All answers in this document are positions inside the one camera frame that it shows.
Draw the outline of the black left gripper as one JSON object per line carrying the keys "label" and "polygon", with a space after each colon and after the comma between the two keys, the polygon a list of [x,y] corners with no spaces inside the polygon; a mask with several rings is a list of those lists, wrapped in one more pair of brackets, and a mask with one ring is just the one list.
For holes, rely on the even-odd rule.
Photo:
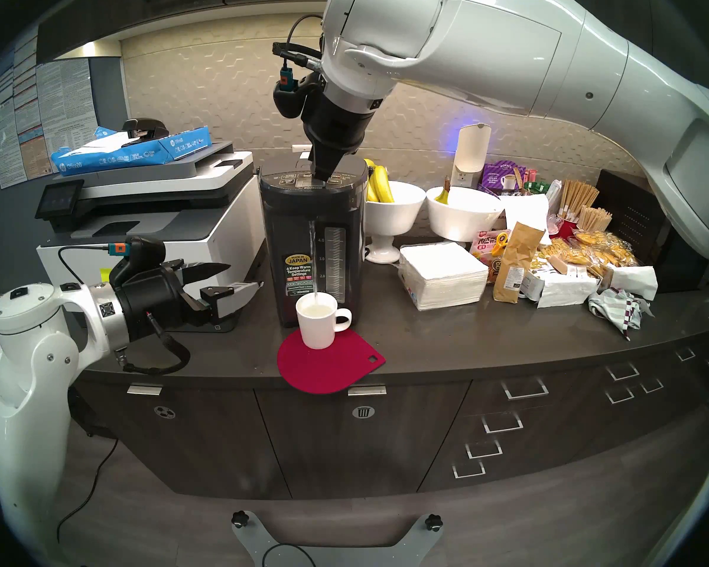
{"label": "black left gripper", "polygon": [[[221,262],[191,262],[180,265],[158,265],[136,271],[132,265],[117,265],[117,298],[133,343],[155,333],[148,315],[164,330],[175,330],[186,324],[206,324],[206,307],[189,296],[183,286],[199,283],[228,270]],[[235,282],[228,286],[200,289],[200,301],[209,310],[209,322],[221,323],[245,307],[263,281]]]}

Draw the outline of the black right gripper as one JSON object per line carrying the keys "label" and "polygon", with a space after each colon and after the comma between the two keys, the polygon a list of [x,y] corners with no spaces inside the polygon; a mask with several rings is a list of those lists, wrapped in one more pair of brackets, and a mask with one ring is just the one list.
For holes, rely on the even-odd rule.
{"label": "black right gripper", "polygon": [[376,100],[352,94],[333,82],[302,82],[302,97],[303,129],[312,145],[310,171],[313,179],[326,182],[342,158],[360,147]]}

